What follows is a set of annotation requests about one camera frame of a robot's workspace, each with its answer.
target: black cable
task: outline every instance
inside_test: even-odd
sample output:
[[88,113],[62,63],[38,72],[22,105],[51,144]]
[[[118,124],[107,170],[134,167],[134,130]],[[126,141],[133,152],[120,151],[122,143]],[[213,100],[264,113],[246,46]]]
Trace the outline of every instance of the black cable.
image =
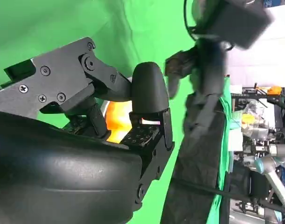
[[264,206],[265,208],[271,209],[271,210],[275,210],[275,211],[279,211],[285,214],[285,208],[276,204],[271,204],[269,202],[267,202],[264,199],[255,199],[255,198],[250,198],[248,196],[243,196],[243,195],[238,195],[238,194],[233,194],[230,192],[226,192],[223,190],[219,190],[219,189],[215,189],[212,187],[207,187],[207,186],[203,186],[203,185],[199,185],[199,184],[195,184],[195,183],[190,183],[184,180],[180,180],[180,179],[176,179],[176,178],[172,178],[171,179],[171,184],[176,184],[178,186],[181,186],[189,191],[195,191],[195,190],[199,190],[202,191],[204,193],[211,193],[214,195],[221,195],[224,196],[226,198],[232,198],[235,199],[237,201],[242,201],[245,203],[252,203],[255,202],[260,206]]
[[193,34],[190,32],[189,26],[188,26],[188,21],[187,21],[187,1],[188,0],[184,0],[184,22],[185,22],[185,28],[189,34],[189,36],[196,41],[196,38],[193,36]]

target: green fabric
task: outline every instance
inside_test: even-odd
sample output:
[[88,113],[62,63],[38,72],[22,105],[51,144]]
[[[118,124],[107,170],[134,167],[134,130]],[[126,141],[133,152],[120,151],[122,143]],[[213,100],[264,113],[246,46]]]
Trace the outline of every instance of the green fabric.
[[231,114],[230,129],[238,129],[242,127],[243,111],[235,111]]
[[[223,105],[223,112],[226,115],[226,124],[224,125],[224,133],[221,145],[221,157],[219,166],[218,185],[219,189],[223,190],[225,172],[229,170],[229,152],[228,152],[228,139],[230,131],[230,120],[231,120],[231,94],[230,94],[230,79],[225,79],[225,86],[223,96],[221,97],[221,103]],[[216,195],[212,203],[212,207],[209,213],[207,224],[216,224],[219,222],[219,209],[222,197]]]
[[[115,66],[126,76],[130,76],[140,62],[153,61],[163,68],[167,57],[193,46],[184,27],[183,1],[0,1],[0,84],[8,81],[4,68],[86,36],[95,41],[97,57]],[[160,222],[167,188],[183,138],[185,100],[191,92],[188,77],[181,80],[181,88],[176,98],[170,102],[176,142],[174,153],[161,180],[154,181],[151,185],[142,209],[135,212],[131,224]],[[228,97],[224,98],[227,108]],[[38,119],[58,127],[67,122],[62,115],[40,114]],[[209,220],[216,217],[217,207],[213,206],[212,210]]]

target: black cloth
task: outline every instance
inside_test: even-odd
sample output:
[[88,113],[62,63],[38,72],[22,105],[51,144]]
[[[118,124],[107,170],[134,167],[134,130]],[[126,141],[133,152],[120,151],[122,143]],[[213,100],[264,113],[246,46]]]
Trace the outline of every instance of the black cloth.
[[[173,177],[216,188],[225,114],[221,102],[215,107],[215,118],[206,135],[194,147],[181,148]],[[188,191],[178,185],[169,186],[161,224],[205,224],[214,195]]]
[[[226,172],[225,180],[224,180],[224,191],[230,190],[230,174]],[[219,210],[219,224],[229,224],[229,214],[230,214],[230,198],[229,197],[222,197],[220,210]]]

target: white wall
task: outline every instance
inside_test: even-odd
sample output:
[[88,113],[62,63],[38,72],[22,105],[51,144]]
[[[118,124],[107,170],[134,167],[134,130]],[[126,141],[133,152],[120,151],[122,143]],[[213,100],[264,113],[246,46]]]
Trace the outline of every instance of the white wall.
[[268,8],[274,22],[249,49],[229,52],[231,84],[285,87],[285,5]]

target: black metal bracket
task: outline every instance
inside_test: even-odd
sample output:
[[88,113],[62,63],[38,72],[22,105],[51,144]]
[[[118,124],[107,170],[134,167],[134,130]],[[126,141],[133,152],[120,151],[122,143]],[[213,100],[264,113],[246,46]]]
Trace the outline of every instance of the black metal bracket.
[[82,111],[80,114],[85,114],[86,116],[67,116],[70,123],[63,129],[71,134],[107,140],[111,131],[107,129],[107,124],[101,113],[100,106],[94,98],[90,98],[89,102],[90,104],[88,104],[87,101],[85,102],[85,105],[89,105],[85,111],[80,110]]
[[[143,119],[158,124],[143,124]],[[153,180],[159,180],[174,149],[172,137],[170,109],[153,113],[130,113],[131,131],[123,138],[121,144],[129,146],[131,150],[142,158],[142,172],[136,197],[136,209]]]
[[0,91],[0,112],[35,119],[46,106],[70,113],[94,96],[130,100],[131,83],[115,68],[95,56],[86,37],[5,69],[11,81]]
[[282,98],[272,98],[272,97],[268,97],[267,98],[267,102],[270,104],[274,104],[279,106],[282,109],[285,109],[285,103],[283,102]]

